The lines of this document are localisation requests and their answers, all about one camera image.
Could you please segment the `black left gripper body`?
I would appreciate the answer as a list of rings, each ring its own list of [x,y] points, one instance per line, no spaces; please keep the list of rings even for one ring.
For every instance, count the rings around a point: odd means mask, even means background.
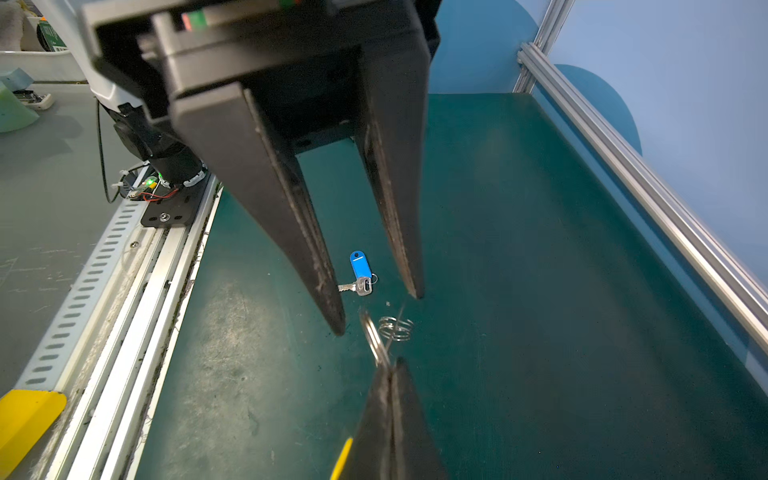
[[[298,151],[356,137],[364,155],[423,152],[435,1],[97,1],[93,67],[173,137],[172,106],[237,83]]]

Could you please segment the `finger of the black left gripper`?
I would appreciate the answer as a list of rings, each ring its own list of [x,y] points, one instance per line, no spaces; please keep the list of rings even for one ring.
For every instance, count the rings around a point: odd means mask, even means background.
[[[431,56],[409,32],[362,46],[355,139],[407,292],[425,294],[420,188]]]
[[[346,316],[298,160],[250,90],[235,82],[170,103],[176,132],[285,254],[331,331]]]

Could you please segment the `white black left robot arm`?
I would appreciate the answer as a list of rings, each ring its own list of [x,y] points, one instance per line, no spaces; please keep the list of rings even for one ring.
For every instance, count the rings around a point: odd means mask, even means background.
[[[172,186],[215,175],[283,251],[337,335],[336,274],[298,155],[363,161],[408,293],[436,1],[41,1],[120,139]]]

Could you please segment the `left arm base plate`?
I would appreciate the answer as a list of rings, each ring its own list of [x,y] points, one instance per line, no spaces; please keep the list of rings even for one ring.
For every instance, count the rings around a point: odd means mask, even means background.
[[[148,202],[140,223],[148,228],[166,228],[170,226],[190,226],[196,216],[210,176],[191,187],[182,187],[165,199],[153,199]]]

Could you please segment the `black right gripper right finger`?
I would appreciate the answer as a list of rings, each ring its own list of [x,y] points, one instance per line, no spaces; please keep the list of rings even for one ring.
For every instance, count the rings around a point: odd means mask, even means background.
[[[392,479],[448,479],[406,360],[391,376]]]

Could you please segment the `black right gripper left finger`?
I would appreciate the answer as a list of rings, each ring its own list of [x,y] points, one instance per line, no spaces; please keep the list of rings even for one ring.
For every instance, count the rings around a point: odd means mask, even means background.
[[[377,367],[340,479],[390,479],[392,408],[390,370]]]

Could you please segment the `blue tag silver key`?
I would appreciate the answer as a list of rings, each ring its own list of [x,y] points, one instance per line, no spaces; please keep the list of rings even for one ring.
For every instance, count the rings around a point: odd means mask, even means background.
[[[358,296],[368,296],[373,292],[373,286],[378,282],[378,276],[373,272],[364,252],[356,250],[349,257],[355,281],[338,286],[339,292],[354,292]]]

